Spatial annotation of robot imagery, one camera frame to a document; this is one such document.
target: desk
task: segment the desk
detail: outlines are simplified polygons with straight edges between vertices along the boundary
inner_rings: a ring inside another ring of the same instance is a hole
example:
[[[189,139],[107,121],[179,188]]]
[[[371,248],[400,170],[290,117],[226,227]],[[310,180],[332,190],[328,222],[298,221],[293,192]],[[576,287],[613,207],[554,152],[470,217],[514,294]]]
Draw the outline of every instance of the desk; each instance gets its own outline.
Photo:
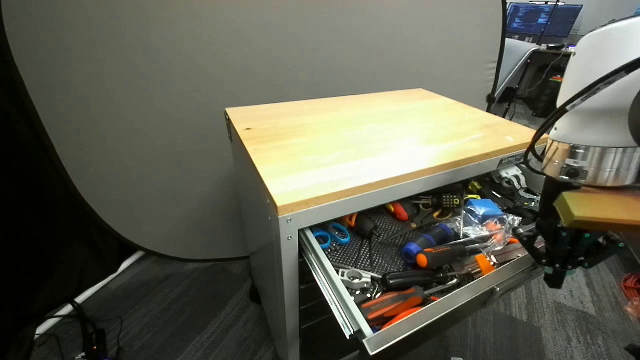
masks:
[[[229,108],[226,118],[253,280],[282,359],[300,357],[300,264],[366,356],[406,351],[536,273],[522,257],[373,334],[308,227],[517,161],[534,131],[423,89]]]

